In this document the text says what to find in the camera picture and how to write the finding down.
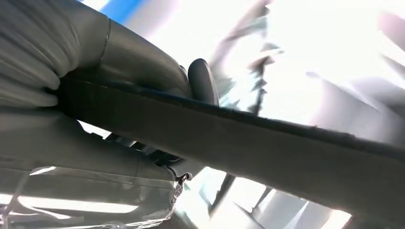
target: gray fabric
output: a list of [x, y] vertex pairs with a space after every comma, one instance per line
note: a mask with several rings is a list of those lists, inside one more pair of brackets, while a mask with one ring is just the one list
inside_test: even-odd
[[107, 21], [75, 0], [0, 1], [0, 105], [56, 105], [44, 88], [57, 89], [58, 77], [99, 58], [107, 31], [102, 42], [87, 37]]

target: plastic wrap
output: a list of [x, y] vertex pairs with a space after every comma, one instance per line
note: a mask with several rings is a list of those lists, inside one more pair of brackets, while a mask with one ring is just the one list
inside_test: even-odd
[[169, 219], [174, 181], [62, 167], [0, 169], [2, 229], [137, 229]]

